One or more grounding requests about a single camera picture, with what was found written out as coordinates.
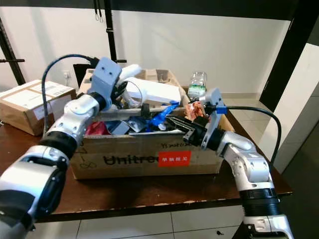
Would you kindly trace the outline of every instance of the open cardboard box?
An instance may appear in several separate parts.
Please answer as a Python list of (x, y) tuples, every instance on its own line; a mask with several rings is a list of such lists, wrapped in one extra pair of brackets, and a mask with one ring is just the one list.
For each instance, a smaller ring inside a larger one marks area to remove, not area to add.
[[(189, 99), (185, 90), (169, 70), (143, 70), (140, 79), (163, 81), (179, 86), (182, 106)], [(225, 116), (219, 127), (234, 131)], [(187, 158), (186, 164), (168, 163), (167, 158)], [(141, 135), (86, 136), (72, 157), (71, 167), (76, 179), (133, 177), (152, 175), (209, 174), (218, 173), (222, 158), (208, 149), (192, 146), (183, 141), (181, 133), (155, 133)]]

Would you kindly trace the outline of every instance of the tiled floor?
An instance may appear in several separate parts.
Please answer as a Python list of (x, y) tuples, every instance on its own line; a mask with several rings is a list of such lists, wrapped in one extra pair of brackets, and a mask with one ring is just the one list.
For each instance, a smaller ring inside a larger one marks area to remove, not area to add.
[[(252, 106), (269, 109), (256, 99), (224, 99), (228, 106)], [(270, 116), (254, 111), (231, 110), (232, 114), (258, 145), (270, 120)]]
[[(224, 99), (226, 105), (267, 109), (255, 99)], [(269, 117), (232, 110), (258, 144)], [(231, 239), (242, 222), (241, 206), (116, 218), (42, 223), (27, 239)]]

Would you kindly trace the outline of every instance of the clear plastic bottle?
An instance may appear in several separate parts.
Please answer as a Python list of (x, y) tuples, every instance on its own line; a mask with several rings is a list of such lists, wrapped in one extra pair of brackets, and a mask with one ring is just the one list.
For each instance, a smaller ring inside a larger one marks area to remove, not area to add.
[(205, 72), (194, 72), (190, 80), (187, 95), (191, 101), (194, 101), (206, 92), (207, 74)]

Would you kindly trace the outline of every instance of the black cable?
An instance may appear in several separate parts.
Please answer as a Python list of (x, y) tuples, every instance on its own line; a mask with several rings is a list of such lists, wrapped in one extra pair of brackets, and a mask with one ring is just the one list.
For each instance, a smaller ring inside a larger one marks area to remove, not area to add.
[(229, 110), (247, 110), (247, 111), (258, 111), (261, 112), (263, 114), (266, 114), (270, 117), (272, 117), (275, 122), (277, 123), (277, 127), (278, 127), (278, 134), (277, 134), (277, 141), (276, 141), (276, 145), (275, 145), (275, 149), (274, 149), (274, 153), (273, 156), (271, 157), (270, 160), (270, 165), (274, 165), (275, 162), (275, 158), (279, 149), (279, 144), (280, 144), (280, 140), (281, 140), (281, 124), (279, 119), (270, 111), (261, 109), (261, 108), (257, 108), (257, 107), (248, 107), (248, 106), (226, 106), (227, 109)]
[(47, 101), (46, 101), (46, 96), (45, 96), (45, 78), (46, 75), (48, 74), (49, 70), (51, 69), (51, 67), (57, 63), (58, 61), (68, 58), (68, 57), (80, 57), (80, 58), (84, 58), (88, 61), (90, 61), (91, 65), (93, 68), (96, 67), (99, 59), (98, 58), (91, 58), (89, 56), (84, 56), (84, 55), (80, 55), (80, 54), (68, 54), (68, 55), (64, 55), (59, 57), (58, 59), (52, 61), (45, 69), (43, 75), (42, 75), (42, 80), (41, 80), (41, 88), (42, 88), (42, 100), (43, 100), (43, 108), (44, 108), (44, 129), (43, 129), (43, 136), (45, 135), (45, 133), (47, 132), (48, 128), (49, 128), (49, 120), (48, 120), (48, 105), (47, 105)]

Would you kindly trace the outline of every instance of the brown cardboard box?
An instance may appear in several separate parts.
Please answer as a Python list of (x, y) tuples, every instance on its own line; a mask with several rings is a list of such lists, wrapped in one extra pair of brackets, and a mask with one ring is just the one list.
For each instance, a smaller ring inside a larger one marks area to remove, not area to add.
[[(224, 116), (219, 126), (234, 130)], [(86, 136), (71, 159), (75, 179), (218, 173), (222, 159), (183, 142), (182, 134)], [(159, 167), (160, 152), (191, 151), (188, 166)]]
[[(76, 97), (71, 87), (47, 81), (49, 120), (63, 114), (64, 105)], [(0, 93), (0, 119), (32, 135), (43, 132), (44, 110), (41, 95), (41, 81), (35, 80)]]

